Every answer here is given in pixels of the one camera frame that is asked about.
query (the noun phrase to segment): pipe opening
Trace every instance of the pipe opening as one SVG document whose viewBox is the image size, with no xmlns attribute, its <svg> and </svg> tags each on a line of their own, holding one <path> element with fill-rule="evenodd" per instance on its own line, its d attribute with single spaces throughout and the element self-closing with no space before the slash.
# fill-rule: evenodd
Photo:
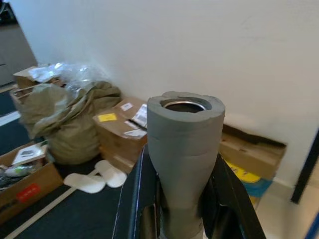
<svg viewBox="0 0 319 239">
<path fill-rule="evenodd" d="M 163 107 L 171 111 L 189 113 L 197 113 L 206 110 L 204 105 L 192 101 L 172 101 L 166 103 Z"/>
</svg>

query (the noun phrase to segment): open cardboard box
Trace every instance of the open cardboard box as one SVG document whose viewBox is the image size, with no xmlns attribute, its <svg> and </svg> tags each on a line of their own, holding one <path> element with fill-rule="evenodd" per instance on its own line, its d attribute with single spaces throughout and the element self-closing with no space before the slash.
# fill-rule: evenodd
<svg viewBox="0 0 319 239">
<path fill-rule="evenodd" d="M 16 81 L 16 84 L 18 85 L 18 88 L 24 89 L 24 88 L 28 88 L 28 87 L 32 87 L 32 86 L 40 84 L 40 82 L 37 82 L 29 73 L 29 70 L 33 68 L 37 68 L 37 67 L 32 66 L 13 74 L 13 77 Z M 59 82 L 60 82 L 59 79 L 53 77 L 47 83 L 57 84 Z"/>
<path fill-rule="evenodd" d="M 246 171 L 273 180 L 287 146 L 224 125 L 219 152 L 223 158 Z"/>
<path fill-rule="evenodd" d="M 25 144 L 0 156 L 0 165 L 11 166 L 19 150 L 32 144 Z M 62 178 L 53 163 L 47 158 L 45 160 L 43 167 L 0 192 L 0 224 L 62 185 Z"/>
<path fill-rule="evenodd" d="M 56 79 L 56 78 L 52 78 L 47 84 L 55 84 L 59 87 L 63 86 L 62 81 L 59 79 Z M 36 85 L 33 85 L 33 86 L 22 88 L 22 89 L 21 88 L 13 88 L 10 91 L 10 96 L 11 96 L 13 102 L 20 104 L 20 105 L 23 105 L 24 101 L 32 93 L 35 86 Z"/>
</svg>

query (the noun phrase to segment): white paper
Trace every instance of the white paper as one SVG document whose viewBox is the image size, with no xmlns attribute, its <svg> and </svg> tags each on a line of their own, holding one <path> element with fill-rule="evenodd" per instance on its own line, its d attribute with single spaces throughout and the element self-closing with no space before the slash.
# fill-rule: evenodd
<svg viewBox="0 0 319 239">
<path fill-rule="evenodd" d="M 139 127 L 137 127 L 134 123 L 129 122 L 128 120 L 125 121 L 124 123 L 126 123 L 128 126 L 132 127 L 133 129 L 138 129 Z"/>
<path fill-rule="evenodd" d="M 135 114 L 135 116 L 132 118 L 132 120 L 143 127 L 147 127 L 147 124 L 148 124 L 147 112 L 148 112 L 147 105 L 142 104 L 142 106 L 140 107 L 138 112 Z"/>
<path fill-rule="evenodd" d="M 133 107 L 133 105 L 132 105 L 130 102 L 128 102 L 128 103 L 122 105 L 122 106 L 121 106 L 121 109 L 122 109 L 123 111 L 127 111 L 127 110 L 129 110 L 130 108 L 132 108 L 132 107 Z"/>
<path fill-rule="evenodd" d="M 18 166 L 21 164 L 29 163 L 37 159 L 43 158 L 46 153 L 47 145 L 41 146 L 42 143 L 34 144 L 29 147 L 20 149 L 15 156 L 12 165 Z"/>
<path fill-rule="evenodd" d="M 132 137 L 143 137 L 146 134 L 146 131 L 139 128 L 132 131 L 124 132 L 124 134 Z"/>
</svg>

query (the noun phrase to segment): clear plastic wrap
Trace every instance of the clear plastic wrap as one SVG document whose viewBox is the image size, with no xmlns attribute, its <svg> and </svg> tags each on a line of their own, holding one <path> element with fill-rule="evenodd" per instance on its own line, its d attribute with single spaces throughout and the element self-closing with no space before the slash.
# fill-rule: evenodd
<svg viewBox="0 0 319 239">
<path fill-rule="evenodd" d="M 65 89 L 76 95 L 78 90 L 86 88 L 94 82 L 105 81 L 107 77 L 97 67 L 77 63 L 66 64 L 60 79 L 66 84 Z"/>
<path fill-rule="evenodd" d="M 37 67 L 29 70 L 29 74 L 35 81 L 46 83 L 52 78 L 59 77 L 66 66 L 66 63 L 56 63 L 45 67 Z"/>
</svg>

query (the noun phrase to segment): gray foam pipe insulation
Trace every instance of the gray foam pipe insulation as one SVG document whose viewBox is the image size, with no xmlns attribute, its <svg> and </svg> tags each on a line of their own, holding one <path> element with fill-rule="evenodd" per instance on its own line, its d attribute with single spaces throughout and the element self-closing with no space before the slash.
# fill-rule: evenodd
<svg viewBox="0 0 319 239">
<path fill-rule="evenodd" d="M 216 162 L 224 115 L 224 104 L 212 96 L 166 92 L 148 100 L 149 153 L 163 190 L 162 238 L 203 237 L 199 199 Z"/>
</svg>

